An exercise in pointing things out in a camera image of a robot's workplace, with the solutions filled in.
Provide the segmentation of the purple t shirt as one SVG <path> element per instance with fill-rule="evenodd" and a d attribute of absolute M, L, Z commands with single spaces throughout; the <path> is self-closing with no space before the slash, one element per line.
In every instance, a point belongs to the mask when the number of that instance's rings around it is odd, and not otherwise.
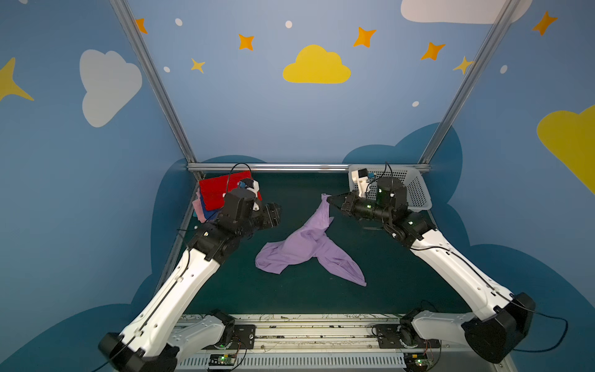
<path fill-rule="evenodd" d="M 359 265 L 326 234 L 333 222 L 329 198 L 329 195 L 323 194 L 314 214 L 288 238 L 265 244 L 256 256 L 256 267 L 267 273 L 281 274 L 291 265 L 303 264 L 315 258 L 330 274 L 366 287 L 367 282 Z"/>

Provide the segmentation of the white plastic laundry basket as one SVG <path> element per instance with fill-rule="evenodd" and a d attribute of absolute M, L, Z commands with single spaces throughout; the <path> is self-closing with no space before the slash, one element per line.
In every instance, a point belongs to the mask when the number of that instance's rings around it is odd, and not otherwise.
<path fill-rule="evenodd" d="M 362 184 L 367 192 L 366 197 L 371 200 L 377 198 L 377 183 L 376 181 L 366 181 L 365 183 L 357 181 L 356 176 L 361 169 L 368 170 L 369 178 L 382 175 L 398 178 L 407 189 L 408 208 L 412 212 L 428 211 L 432 208 L 429 190 L 418 169 L 396 164 L 391 164 L 390 167 L 386 164 L 351 164 L 348 166 L 350 190 L 358 192 L 359 186 Z"/>

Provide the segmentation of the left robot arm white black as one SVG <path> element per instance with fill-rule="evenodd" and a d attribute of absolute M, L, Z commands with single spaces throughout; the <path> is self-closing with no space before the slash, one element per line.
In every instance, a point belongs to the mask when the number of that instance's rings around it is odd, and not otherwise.
<path fill-rule="evenodd" d="M 174 327 L 198 291 L 258 230 L 280 223 L 280 206 L 263 204 L 259 183 L 246 178 L 224 195 L 217 217 L 199 226 L 169 278 L 147 307 L 120 333 L 107 333 L 99 350 L 117 371 L 173 371 L 206 347 L 233 342 L 235 319 L 214 310 L 196 325 Z"/>

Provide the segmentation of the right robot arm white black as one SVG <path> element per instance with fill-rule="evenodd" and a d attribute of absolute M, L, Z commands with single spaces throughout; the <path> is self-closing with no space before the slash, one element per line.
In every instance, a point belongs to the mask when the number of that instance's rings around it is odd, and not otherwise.
<path fill-rule="evenodd" d="M 399 342 L 414 348 L 423 339 L 468 346 L 497 364 L 528 336 L 536 304 L 525 293 L 512 294 L 460 253 L 420 212 L 408 207 L 408 192 L 397 178 L 380 178 L 377 196 L 358 187 L 328 197 L 344 215 L 380 223 L 394 240 L 426 262 L 466 302 L 465 314 L 413 310 L 398 327 Z"/>

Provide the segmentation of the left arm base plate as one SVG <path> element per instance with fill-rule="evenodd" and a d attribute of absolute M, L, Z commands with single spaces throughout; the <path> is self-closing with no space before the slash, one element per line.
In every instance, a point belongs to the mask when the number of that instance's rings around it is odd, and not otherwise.
<path fill-rule="evenodd" d="M 256 340 L 256 328 L 255 325 L 235 325 L 229 339 L 204 347 L 203 350 L 252 350 Z"/>

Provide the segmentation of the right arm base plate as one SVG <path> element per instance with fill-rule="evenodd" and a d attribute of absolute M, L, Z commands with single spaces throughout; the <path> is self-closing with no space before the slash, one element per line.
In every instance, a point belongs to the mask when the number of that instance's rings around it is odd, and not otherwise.
<path fill-rule="evenodd" d="M 438 349 L 437 339 L 422 339 L 412 327 L 400 324 L 376 324 L 372 328 L 381 349 Z"/>

